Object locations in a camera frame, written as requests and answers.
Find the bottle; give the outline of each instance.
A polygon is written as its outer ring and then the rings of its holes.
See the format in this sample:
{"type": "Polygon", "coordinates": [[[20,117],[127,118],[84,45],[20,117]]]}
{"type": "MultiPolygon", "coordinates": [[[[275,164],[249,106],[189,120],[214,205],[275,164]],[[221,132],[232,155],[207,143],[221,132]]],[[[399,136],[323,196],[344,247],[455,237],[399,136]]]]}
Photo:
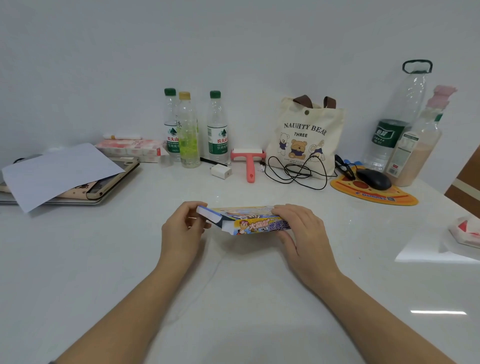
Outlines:
{"type": "Polygon", "coordinates": [[[165,90],[165,106],[163,108],[163,124],[167,134],[167,151],[170,160],[180,162],[179,139],[177,136],[177,119],[175,116],[177,107],[177,90],[174,88],[166,88],[165,90]]]}
{"type": "Polygon", "coordinates": [[[223,112],[220,91],[210,91],[212,103],[208,112],[208,152],[215,162],[226,162],[228,159],[228,127],[223,112]]]}
{"type": "Polygon", "coordinates": [[[393,185],[410,186],[418,176],[442,136],[438,122],[450,102],[448,98],[456,91],[457,89],[452,86],[437,86],[418,120],[405,128],[385,169],[385,174],[393,185]]]}
{"type": "Polygon", "coordinates": [[[425,97],[425,74],[431,73],[432,67],[433,64],[429,60],[411,60],[403,63],[402,70],[409,76],[397,88],[378,121],[372,142],[364,157],[365,167],[383,172],[403,129],[417,119],[425,97]],[[405,69],[409,63],[416,63],[412,72],[405,69]]]}
{"type": "Polygon", "coordinates": [[[200,166],[198,153],[198,120],[190,92],[179,92],[180,103],[177,106],[177,132],[182,166],[195,168],[200,166]]]}

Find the yellow bottle cap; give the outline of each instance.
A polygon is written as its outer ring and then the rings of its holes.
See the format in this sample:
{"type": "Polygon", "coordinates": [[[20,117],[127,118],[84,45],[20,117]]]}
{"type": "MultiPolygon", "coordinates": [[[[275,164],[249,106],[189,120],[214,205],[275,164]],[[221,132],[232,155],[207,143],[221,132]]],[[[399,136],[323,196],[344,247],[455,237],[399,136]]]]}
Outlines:
{"type": "Polygon", "coordinates": [[[180,100],[190,100],[190,92],[186,92],[186,91],[179,92],[179,99],[180,100]]]}

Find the black mouse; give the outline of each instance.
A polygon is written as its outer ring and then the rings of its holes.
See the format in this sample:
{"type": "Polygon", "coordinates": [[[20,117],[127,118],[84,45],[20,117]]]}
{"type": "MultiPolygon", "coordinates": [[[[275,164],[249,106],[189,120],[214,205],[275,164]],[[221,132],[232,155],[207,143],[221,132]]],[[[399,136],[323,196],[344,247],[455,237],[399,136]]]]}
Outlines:
{"type": "Polygon", "coordinates": [[[390,179],[377,170],[357,169],[357,177],[375,190],[385,191],[392,187],[390,179]]]}

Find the white charger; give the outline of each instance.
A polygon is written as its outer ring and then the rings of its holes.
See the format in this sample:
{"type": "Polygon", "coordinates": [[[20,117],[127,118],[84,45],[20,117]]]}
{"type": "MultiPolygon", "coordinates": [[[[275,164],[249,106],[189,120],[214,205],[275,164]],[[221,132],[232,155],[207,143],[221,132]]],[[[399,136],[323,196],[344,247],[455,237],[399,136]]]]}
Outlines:
{"type": "Polygon", "coordinates": [[[220,177],[221,179],[226,180],[227,177],[232,174],[232,168],[223,166],[221,164],[215,164],[213,167],[210,167],[210,173],[212,176],[220,177]]]}

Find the pink liquid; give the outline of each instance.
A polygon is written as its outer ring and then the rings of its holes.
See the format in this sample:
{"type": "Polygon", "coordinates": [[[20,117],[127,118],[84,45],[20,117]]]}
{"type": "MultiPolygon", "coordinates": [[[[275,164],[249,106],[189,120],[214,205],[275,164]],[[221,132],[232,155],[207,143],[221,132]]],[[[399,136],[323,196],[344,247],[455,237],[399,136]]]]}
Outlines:
{"type": "Polygon", "coordinates": [[[433,147],[434,146],[419,142],[398,177],[388,174],[388,178],[390,178],[392,184],[398,187],[410,186],[420,173],[420,170],[430,156],[433,147]]]}

